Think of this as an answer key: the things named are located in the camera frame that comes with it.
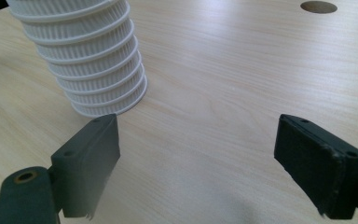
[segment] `screw hole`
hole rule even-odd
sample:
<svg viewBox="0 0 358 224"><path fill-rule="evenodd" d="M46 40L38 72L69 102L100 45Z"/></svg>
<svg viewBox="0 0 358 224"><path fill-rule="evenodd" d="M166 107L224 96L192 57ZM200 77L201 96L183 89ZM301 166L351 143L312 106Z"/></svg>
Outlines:
<svg viewBox="0 0 358 224"><path fill-rule="evenodd" d="M313 13L326 14L337 11L337 7L328 2L309 1L301 4L301 8Z"/></svg>
<svg viewBox="0 0 358 224"><path fill-rule="evenodd" d="M347 152L347 155L350 157L357 157L357 154L354 152Z"/></svg>
<svg viewBox="0 0 358 224"><path fill-rule="evenodd" d="M16 178L14 178L14 182L16 184L23 184L23 183L27 183L33 179L35 179L37 176L37 172L36 171L27 171L25 173L22 173L18 176L16 176Z"/></svg>

